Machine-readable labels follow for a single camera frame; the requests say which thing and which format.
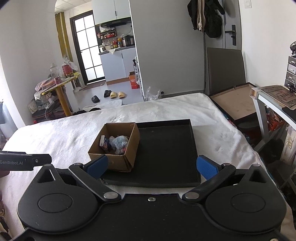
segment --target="light switch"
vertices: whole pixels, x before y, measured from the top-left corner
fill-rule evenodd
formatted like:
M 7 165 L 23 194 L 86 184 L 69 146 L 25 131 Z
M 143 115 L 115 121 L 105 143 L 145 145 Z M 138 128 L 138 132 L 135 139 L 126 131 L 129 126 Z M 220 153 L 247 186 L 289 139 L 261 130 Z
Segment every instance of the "light switch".
M 252 8 L 251 0 L 244 0 L 244 8 Z

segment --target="glass door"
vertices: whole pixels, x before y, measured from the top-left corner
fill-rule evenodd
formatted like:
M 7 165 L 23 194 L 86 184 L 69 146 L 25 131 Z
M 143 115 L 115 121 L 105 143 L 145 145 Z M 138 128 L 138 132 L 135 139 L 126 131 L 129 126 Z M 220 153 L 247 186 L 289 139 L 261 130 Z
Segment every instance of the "glass door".
M 74 46 L 78 63 L 85 84 L 105 79 L 99 44 L 101 39 L 96 35 L 96 26 L 92 11 L 70 19 Z

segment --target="ceiling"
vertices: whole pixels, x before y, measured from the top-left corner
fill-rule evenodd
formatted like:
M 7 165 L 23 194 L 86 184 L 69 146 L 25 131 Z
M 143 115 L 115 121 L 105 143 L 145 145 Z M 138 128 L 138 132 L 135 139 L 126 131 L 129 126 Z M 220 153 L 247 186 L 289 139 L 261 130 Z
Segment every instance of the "ceiling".
M 91 0 L 57 0 L 54 12 L 64 12 L 90 1 Z

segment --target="kitchen counter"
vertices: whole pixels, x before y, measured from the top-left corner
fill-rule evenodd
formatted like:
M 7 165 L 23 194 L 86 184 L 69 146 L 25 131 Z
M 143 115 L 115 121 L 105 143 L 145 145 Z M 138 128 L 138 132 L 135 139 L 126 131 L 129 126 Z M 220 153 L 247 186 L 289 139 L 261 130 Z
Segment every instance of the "kitchen counter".
M 115 49 L 115 51 L 118 51 L 118 50 L 124 50 L 124 49 L 130 49 L 130 48 L 135 48 L 135 47 L 136 47 L 135 45 L 132 45 L 132 46 L 126 46 L 126 47 L 120 47 L 120 48 Z M 106 54 L 106 53 L 109 53 L 109 51 L 101 52 L 101 53 L 99 53 L 99 55 Z

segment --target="yellow table leg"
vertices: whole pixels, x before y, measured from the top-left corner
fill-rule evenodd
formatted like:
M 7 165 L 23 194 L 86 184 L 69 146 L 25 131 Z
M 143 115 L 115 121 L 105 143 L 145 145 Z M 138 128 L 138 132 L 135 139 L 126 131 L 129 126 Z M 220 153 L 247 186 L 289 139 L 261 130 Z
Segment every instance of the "yellow table leg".
M 61 106 L 65 112 L 65 115 L 68 117 L 68 116 L 71 116 L 71 111 L 70 111 L 70 108 L 68 106 L 68 103 L 65 99 L 65 95 L 64 95 L 64 92 L 63 92 L 63 89 L 61 86 L 59 86 L 58 88 L 56 88 L 56 92 L 57 92 L 57 97 L 59 98 L 59 101 L 61 103 Z

